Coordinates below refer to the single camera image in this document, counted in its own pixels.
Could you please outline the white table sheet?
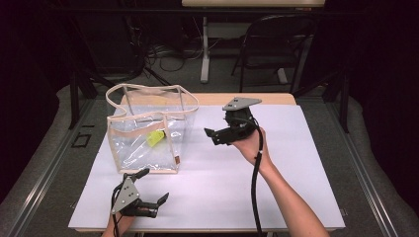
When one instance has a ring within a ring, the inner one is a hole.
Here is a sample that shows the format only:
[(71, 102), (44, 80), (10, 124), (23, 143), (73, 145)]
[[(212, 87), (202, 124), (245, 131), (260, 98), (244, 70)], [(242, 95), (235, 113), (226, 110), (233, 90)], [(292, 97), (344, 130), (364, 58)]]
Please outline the white table sheet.
[[(251, 109), (265, 129), (272, 160), (288, 183), (330, 229), (343, 217), (301, 107), (256, 105)], [(258, 213), (266, 231), (285, 229), (284, 219), (263, 179), (232, 146), (214, 145), (204, 128), (226, 126), (219, 106), (202, 106), (175, 174), (150, 173), (136, 181), (141, 199), (157, 201), (169, 193), (155, 218), (140, 217), (133, 229), (146, 232), (254, 231)]]

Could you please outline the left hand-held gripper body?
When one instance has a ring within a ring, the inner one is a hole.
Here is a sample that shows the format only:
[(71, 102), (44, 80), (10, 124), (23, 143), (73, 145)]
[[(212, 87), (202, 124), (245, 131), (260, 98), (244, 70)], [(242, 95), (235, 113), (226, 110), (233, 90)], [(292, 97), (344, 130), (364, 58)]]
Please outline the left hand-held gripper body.
[(145, 216), (155, 218), (157, 216), (157, 204), (144, 202), (140, 199), (140, 194), (131, 180), (133, 174), (124, 174), (124, 180), (116, 187), (116, 192), (112, 197), (111, 214), (118, 212), (124, 216)]

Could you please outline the black folding chair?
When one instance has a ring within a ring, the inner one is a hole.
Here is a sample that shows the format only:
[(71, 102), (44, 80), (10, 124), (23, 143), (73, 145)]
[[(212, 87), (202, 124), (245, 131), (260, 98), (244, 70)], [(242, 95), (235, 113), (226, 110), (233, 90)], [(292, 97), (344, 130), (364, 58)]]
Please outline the black folding chair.
[(239, 92), (245, 70), (293, 68), (300, 65), (305, 41), (313, 34), (316, 21), (303, 15), (270, 15), (253, 22), (241, 37), (239, 54), (231, 74), (240, 67)]

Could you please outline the white-legged desk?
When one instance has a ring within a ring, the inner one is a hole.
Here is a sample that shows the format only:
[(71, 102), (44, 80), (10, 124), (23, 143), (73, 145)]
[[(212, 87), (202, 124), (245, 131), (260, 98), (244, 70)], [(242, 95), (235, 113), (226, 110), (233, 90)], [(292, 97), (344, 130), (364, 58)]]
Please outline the white-legged desk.
[[(322, 8), (326, 0), (182, 0), (182, 6), (193, 10), (274, 10)], [(245, 34), (249, 23), (214, 23), (203, 16), (203, 62), (201, 82), (207, 83), (210, 79), (210, 45), (209, 39), (238, 39)]]

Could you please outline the person's right hand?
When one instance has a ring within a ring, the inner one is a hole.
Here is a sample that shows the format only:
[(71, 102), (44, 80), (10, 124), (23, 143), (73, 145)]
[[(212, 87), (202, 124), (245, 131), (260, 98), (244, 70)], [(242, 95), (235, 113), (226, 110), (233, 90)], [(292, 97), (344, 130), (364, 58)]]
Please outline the person's right hand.
[(259, 166), (261, 174), (271, 172), (274, 169), (274, 163), (272, 162), (267, 146), (266, 132), (263, 128), (255, 130), (245, 139), (234, 141), (232, 145), (236, 147), (252, 165), (256, 164), (256, 157), (258, 154), (261, 154), (262, 157)]

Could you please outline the transparent bag with beige trim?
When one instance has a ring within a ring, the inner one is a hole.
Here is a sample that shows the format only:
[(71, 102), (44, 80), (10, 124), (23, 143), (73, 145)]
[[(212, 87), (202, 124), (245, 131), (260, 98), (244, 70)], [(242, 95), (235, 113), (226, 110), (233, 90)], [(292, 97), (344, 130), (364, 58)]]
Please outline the transparent bag with beige trim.
[[(108, 141), (117, 170), (177, 173), (199, 100), (180, 85), (123, 83), (106, 92), (106, 101)], [(165, 137), (150, 147), (146, 136), (154, 130), (163, 130)]]

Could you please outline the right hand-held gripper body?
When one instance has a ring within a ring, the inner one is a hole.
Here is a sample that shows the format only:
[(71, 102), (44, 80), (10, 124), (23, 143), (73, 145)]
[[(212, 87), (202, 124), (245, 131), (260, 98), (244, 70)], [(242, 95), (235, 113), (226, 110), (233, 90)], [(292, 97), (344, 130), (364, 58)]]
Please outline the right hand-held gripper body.
[(250, 107), (260, 103), (260, 99), (235, 97), (222, 108), (225, 111), (225, 120), (228, 124), (226, 132), (223, 134), (224, 143), (229, 144), (245, 139), (254, 132), (257, 123)]

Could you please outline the black floor outlet frame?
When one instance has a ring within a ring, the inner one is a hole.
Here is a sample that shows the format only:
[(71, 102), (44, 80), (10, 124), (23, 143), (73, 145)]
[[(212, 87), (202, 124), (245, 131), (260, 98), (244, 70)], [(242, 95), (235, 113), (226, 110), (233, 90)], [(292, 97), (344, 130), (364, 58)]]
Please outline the black floor outlet frame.
[(71, 147), (72, 148), (85, 148), (91, 139), (91, 134), (79, 132), (74, 138)]

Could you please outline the black metal stand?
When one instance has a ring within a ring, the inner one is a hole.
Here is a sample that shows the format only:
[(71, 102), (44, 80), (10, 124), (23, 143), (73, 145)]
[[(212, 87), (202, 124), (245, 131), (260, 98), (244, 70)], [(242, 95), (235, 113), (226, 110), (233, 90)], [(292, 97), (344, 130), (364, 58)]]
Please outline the black metal stand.
[(330, 80), (323, 93), (323, 100), (328, 103), (335, 102), (339, 98), (339, 123), (345, 132), (348, 129), (348, 104), (349, 104), (350, 78), (347, 69), (341, 67), (331, 74)]
[(98, 92), (90, 75), (90, 66), (92, 65), (90, 52), (84, 36), (80, 32), (77, 18), (69, 16), (68, 23), (68, 48), (73, 65), (73, 72), (70, 77), (71, 122), (69, 128), (73, 129), (80, 120), (79, 93), (82, 93), (87, 99), (95, 99)]

